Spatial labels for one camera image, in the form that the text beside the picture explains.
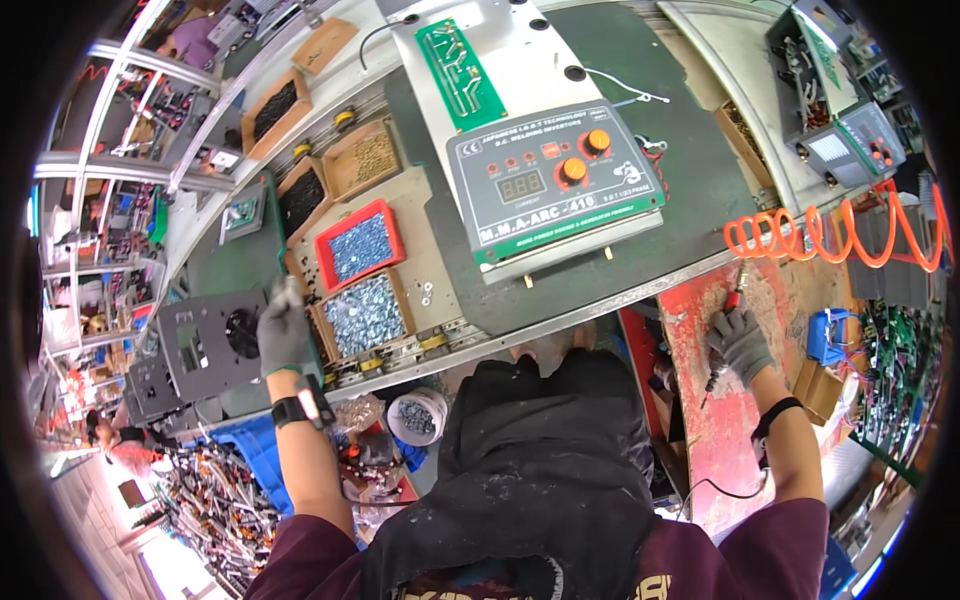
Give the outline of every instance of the wrist-worn device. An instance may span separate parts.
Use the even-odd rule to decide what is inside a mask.
[[[801,402],[792,396],[788,396],[780,402],[777,402],[770,407],[770,410],[763,413],[763,416],[760,417],[759,425],[754,429],[754,433],[750,434],[750,443],[754,447],[756,463],[760,465],[760,470],[770,468],[770,464],[767,462],[767,436],[770,435],[770,423],[774,422],[774,419],[776,419],[780,413],[794,406],[804,408]]]
[[[324,390],[320,387],[317,377],[312,374],[305,377],[306,388],[297,392],[296,396],[281,398],[270,410],[274,427],[277,429],[282,429],[287,423],[298,420],[309,420],[318,430],[337,422],[337,417],[333,414],[329,402],[326,401]]]

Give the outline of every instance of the green circuit board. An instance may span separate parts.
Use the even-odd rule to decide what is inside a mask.
[[[417,31],[417,43],[457,133],[507,116],[496,90],[453,19]]]

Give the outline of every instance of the black fan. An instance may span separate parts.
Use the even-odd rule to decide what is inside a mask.
[[[237,356],[257,358],[260,350],[256,346],[256,324],[259,317],[256,311],[238,308],[227,316],[227,342]]]

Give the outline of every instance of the orange coiled air hose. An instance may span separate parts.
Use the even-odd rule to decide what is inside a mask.
[[[826,262],[838,265],[847,260],[851,250],[856,249],[856,254],[860,260],[868,267],[874,269],[879,269],[892,258],[894,260],[903,260],[918,264],[924,271],[933,273],[940,266],[940,255],[943,251],[944,237],[946,236],[947,254],[949,255],[950,263],[953,264],[953,244],[950,239],[949,227],[947,227],[947,213],[944,210],[944,201],[940,195],[939,186],[933,186],[933,201],[937,214],[937,232],[933,245],[933,255],[929,258],[927,258],[921,250],[920,245],[917,244],[917,238],[910,228],[910,224],[906,220],[906,213],[903,211],[903,206],[897,198],[897,189],[894,187],[893,181],[886,180],[874,186],[874,191],[879,197],[880,192],[888,192],[887,211],[890,214],[890,230],[887,235],[887,246],[880,256],[871,256],[870,253],[863,248],[863,244],[860,243],[859,238],[857,238],[856,226],[853,221],[853,205],[847,198],[840,204],[840,210],[843,213],[843,222],[847,226],[847,243],[837,254],[831,254],[824,248],[824,222],[820,211],[814,206],[809,206],[806,209],[806,230],[809,234],[810,241],[813,243],[813,250],[810,252],[798,252],[796,250],[798,246],[797,236],[799,235],[797,223],[793,215],[785,208],[779,208],[773,216],[765,212],[760,212],[753,217],[740,217],[736,221],[730,221],[723,229],[724,241],[727,242],[727,247],[730,248],[730,251],[740,258],[761,258],[763,256],[784,258],[785,256],[789,256],[794,260],[809,260],[817,254],[820,254]],[[790,225],[790,229],[786,234],[780,230],[784,221]],[[906,236],[907,244],[913,253],[912,255],[894,254],[893,252],[894,240],[897,236],[897,221],[900,222],[900,226],[903,228],[903,234]],[[766,246],[760,241],[760,237],[763,234],[762,229],[760,229],[761,223],[766,223],[772,231],[770,244]],[[753,234],[754,238],[752,246],[748,243],[748,224],[750,225],[749,232]],[[732,231],[736,231],[736,244],[734,244],[732,240]]]

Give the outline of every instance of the gray glove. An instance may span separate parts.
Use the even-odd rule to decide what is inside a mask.
[[[270,305],[256,326],[256,344],[260,348],[260,374],[290,369],[301,372],[306,358],[309,334],[303,315],[303,300],[297,282],[288,278],[285,286],[274,291]]]
[[[713,329],[707,334],[707,343],[720,352],[747,389],[761,369],[777,365],[752,310],[735,309],[729,315],[722,312],[713,315]]]

